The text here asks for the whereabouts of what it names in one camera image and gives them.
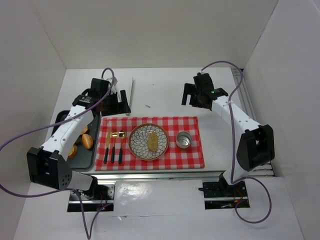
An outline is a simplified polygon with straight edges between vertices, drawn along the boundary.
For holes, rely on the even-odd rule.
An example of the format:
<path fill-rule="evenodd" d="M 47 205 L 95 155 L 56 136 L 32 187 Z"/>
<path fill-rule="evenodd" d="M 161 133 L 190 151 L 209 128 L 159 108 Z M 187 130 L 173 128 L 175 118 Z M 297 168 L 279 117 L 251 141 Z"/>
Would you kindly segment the baguette slice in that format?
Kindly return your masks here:
<path fill-rule="evenodd" d="M 149 134 L 147 146 L 150 151 L 152 151 L 152 152 L 157 151 L 157 149 L 158 149 L 158 136 L 155 132 L 151 132 Z"/>

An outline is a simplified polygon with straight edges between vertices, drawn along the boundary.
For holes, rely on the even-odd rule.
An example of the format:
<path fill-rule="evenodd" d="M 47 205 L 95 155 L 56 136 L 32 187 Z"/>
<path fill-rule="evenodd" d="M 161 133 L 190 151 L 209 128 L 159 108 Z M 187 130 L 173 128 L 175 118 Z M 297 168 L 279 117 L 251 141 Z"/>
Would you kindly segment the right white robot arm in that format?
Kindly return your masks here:
<path fill-rule="evenodd" d="M 249 117 L 223 88 L 215 88 L 208 73 L 198 73 L 193 81 L 184 85 L 182 105 L 213 111 L 231 126 L 231 167 L 207 190 L 228 196 L 241 186 L 249 172 L 275 158 L 274 131 L 270 125 L 261 125 Z"/>

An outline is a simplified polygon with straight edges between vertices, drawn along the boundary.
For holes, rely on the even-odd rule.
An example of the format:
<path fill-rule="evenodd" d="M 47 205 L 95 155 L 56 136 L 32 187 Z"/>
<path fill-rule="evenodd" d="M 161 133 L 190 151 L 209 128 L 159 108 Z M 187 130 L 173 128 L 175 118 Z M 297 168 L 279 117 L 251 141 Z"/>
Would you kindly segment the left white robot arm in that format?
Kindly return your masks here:
<path fill-rule="evenodd" d="M 26 154 L 31 182 L 55 190 L 78 190 L 93 198 L 99 190 L 96 177 L 73 171 L 68 154 L 85 127 L 96 115 L 130 113 L 125 90 L 117 91 L 117 79 L 93 78 L 90 88 L 72 102 L 70 111 L 54 134 L 40 147 Z"/>

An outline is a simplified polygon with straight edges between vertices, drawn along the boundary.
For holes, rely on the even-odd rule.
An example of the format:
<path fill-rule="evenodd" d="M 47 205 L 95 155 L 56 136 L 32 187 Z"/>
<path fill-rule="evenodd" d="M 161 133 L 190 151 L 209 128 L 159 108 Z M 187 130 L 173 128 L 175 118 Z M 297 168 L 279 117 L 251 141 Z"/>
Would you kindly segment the round bread roll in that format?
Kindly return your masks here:
<path fill-rule="evenodd" d="M 86 127 L 82 130 L 82 132 L 80 133 L 80 135 L 85 134 L 87 131 L 88 131 L 88 127 L 86 126 Z"/>
<path fill-rule="evenodd" d="M 82 144 L 86 149 L 90 150 L 93 147 L 94 140 L 89 134 L 84 133 L 81 139 L 82 139 Z"/>

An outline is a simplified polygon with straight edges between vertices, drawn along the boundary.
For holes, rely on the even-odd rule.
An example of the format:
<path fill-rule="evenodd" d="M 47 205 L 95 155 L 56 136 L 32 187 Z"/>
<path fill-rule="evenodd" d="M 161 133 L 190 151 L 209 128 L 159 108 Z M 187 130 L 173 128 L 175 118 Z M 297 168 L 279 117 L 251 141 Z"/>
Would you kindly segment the sliced bread piece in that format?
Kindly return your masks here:
<path fill-rule="evenodd" d="M 74 145 L 71 147 L 71 149 L 70 149 L 70 151 L 69 151 L 69 153 L 68 153 L 68 158 L 69 158 L 69 159 L 74 158 L 75 155 L 77 154 L 77 152 L 78 152 L 78 147 L 74 144 Z"/>

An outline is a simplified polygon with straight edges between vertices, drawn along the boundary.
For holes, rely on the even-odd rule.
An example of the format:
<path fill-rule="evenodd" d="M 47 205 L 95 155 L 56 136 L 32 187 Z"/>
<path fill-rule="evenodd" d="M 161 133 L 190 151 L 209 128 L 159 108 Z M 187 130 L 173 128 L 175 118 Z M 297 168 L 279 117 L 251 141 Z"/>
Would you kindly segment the metal cup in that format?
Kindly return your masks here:
<path fill-rule="evenodd" d="M 176 136 L 176 145 L 180 149 L 187 149 L 192 144 L 192 135 L 187 131 L 180 131 Z"/>

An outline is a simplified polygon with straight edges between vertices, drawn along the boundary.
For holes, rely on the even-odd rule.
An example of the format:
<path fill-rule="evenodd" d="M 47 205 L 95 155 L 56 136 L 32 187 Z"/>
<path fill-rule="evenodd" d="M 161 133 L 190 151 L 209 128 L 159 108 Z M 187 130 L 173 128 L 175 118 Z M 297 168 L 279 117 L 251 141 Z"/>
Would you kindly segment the patterned ceramic plate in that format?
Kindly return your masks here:
<path fill-rule="evenodd" d="M 158 136 L 157 151 L 150 151 L 148 139 L 151 132 Z M 169 147 L 169 136 L 159 125 L 154 123 L 144 123 L 137 126 L 129 135 L 128 146 L 130 152 L 138 159 L 143 161 L 153 161 L 160 158 Z"/>

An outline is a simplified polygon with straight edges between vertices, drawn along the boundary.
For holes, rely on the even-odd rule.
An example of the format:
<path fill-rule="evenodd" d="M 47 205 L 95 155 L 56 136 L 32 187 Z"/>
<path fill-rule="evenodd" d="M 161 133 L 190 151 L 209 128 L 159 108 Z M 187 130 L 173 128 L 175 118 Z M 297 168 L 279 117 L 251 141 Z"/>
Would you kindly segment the red checkered cloth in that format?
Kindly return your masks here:
<path fill-rule="evenodd" d="M 168 134 L 169 146 L 164 155 L 158 159 L 146 161 L 135 157 L 129 148 L 129 136 L 131 132 L 142 124 L 156 124 L 161 126 Z M 106 138 L 108 131 L 116 128 L 114 163 L 111 163 L 113 138 L 111 134 L 107 163 L 104 164 L 106 151 Z M 123 140 L 122 164 L 118 163 L 121 147 L 119 132 L 126 131 Z M 191 146 L 181 149 L 176 145 L 177 134 L 181 131 L 189 132 L 192 136 Z M 202 169 L 205 160 L 202 151 L 202 143 L 196 116 L 164 116 L 164 117 L 104 117 L 99 127 L 99 135 L 96 142 L 96 171 L 144 171 L 144 170 L 179 170 Z"/>

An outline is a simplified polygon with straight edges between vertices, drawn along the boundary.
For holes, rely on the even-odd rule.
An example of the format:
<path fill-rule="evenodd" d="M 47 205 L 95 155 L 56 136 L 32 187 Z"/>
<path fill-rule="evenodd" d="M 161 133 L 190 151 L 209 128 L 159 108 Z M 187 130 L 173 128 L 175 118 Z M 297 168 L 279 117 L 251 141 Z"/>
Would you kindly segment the dark baking tray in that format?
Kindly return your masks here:
<path fill-rule="evenodd" d="M 97 115 L 94 117 L 92 122 L 87 125 L 88 130 L 86 134 L 90 135 L 93 139 L 93 145 L 90 149 L 84 147 L 81 136 L 75 142 L 75 145 L 77 146 L 77 153 L 73 158 L 67 159 L 67 163 L 72 170 L 82 172 L 87 171 L 92 167 L 94 163 L 100 121 L 101 117 Z"/>

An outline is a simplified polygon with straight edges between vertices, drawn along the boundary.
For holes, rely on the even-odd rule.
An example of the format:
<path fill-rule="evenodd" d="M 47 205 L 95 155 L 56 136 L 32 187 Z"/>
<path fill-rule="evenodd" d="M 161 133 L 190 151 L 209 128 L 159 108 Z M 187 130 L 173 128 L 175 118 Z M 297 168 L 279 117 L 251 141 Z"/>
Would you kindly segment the aluminium rail right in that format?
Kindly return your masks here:
<path fill-rule="evenodd" d="M 234 79 L 234 83 L 237 86 L 241 80 L 241 75 L 235 67 L 231 67 L 231 72 Z M 237 94 L 240 100 L 239 108 L 241 108 L 249 116 L 249 118 L 256 121 L 257 117 L 254 112 L 253 105 L 251 103 L 251 99 L 245 83 L 245 79 L 243 79 L 240 87 L 237 89 Z M 235 151 L 237 152 L 241 136 L 240 136 L 240 129 L 238 126 L 236 126 L 236 124 L 234 125 L 234 130 L 235 130 Z M 248 174 L 249 176 L 252 176 L 252 177 L 270 177 L 274 175 L 274 172 L 273 172 L 271 163 L 267 162 L 263 165 L 257 166 Z"/>

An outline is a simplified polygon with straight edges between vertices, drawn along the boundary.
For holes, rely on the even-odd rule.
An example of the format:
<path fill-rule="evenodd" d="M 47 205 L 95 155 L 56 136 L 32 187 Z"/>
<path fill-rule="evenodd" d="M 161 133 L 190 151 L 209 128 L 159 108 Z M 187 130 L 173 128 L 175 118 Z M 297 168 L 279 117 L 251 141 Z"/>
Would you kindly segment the aluminium rail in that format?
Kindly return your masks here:
<path fill-rule="evenodd" d="M 103 173 L 92 174 L 98 180 L 117 181 L 117 180 L 187 180 L 187 179 L 211 179 L 218 178 L 221 171 L 182 171 L 182 172 L 152 172 L 152 173 Z"/>
<path fill-rule="evenodd" d="M 234 79 L 234 83 L 237 86 L 241 80 L 241 75 L 235 67 L 231 67 L 231 72 Z M 245 83 L 245 79 L 243 79 L 240 87 L 237 89 L 237 94 L 240 100 L 239 108 L 241 108 L 249 116 L 249 118 L 256 121 L 257 117 L 254 112 L 253 105 L 251 103 L 251 99 Z M 238 126 L 236 126 L 236 124 L 234 125 L 234 130 L 235 130 L 235 151 L 237 152 L 241 136 L 240 136 L 240 129 Z M 267 162 L 263 165 L 257 166 L 248 174 L 249 176 L 252 176 L 252 177 L 270 177 L 274 175 L 274 172 L 273 172 L 271 163 Z"/>

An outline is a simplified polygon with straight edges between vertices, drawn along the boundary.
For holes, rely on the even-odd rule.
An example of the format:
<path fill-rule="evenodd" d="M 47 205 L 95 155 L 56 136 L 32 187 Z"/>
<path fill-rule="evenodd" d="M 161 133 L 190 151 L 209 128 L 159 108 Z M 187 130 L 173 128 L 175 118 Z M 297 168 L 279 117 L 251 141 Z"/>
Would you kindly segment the aluminium rail front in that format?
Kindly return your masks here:
<path fill-rule="evenodd" d="M 182 171 L 182 172 L 152 172 L 152 173 L 103 173 L 92 174 L 98 180 L 117 181 L 117 180 L 187 180 L 187 179 L 211 179 L 218 178 L 221 171 Z"/>

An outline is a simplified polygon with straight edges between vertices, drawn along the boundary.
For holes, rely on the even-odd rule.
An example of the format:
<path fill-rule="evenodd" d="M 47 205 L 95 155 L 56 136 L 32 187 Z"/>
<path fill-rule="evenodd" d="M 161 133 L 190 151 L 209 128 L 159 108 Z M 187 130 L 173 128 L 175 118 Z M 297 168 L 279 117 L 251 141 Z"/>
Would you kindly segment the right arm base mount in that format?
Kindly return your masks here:
<path fill-rule="evenodd" d="M 206 210 L 249 208 L 247 187 L 244 181 L 228 185 L 221 173 L 217 181 L 205 181 L 198 188 L 203 193 Z"/>

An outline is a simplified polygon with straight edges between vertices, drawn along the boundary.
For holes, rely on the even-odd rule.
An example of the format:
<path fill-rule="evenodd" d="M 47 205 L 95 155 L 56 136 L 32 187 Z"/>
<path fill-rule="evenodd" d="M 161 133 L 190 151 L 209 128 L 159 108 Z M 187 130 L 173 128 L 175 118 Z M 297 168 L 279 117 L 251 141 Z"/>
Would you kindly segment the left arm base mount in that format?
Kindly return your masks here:
<path fill-rule="evenodd" d="M 69 188 L 68 213 L 114 211 L 115 184 L 102 184 L 97 177 L 92 177 L 89 190 Z"/>

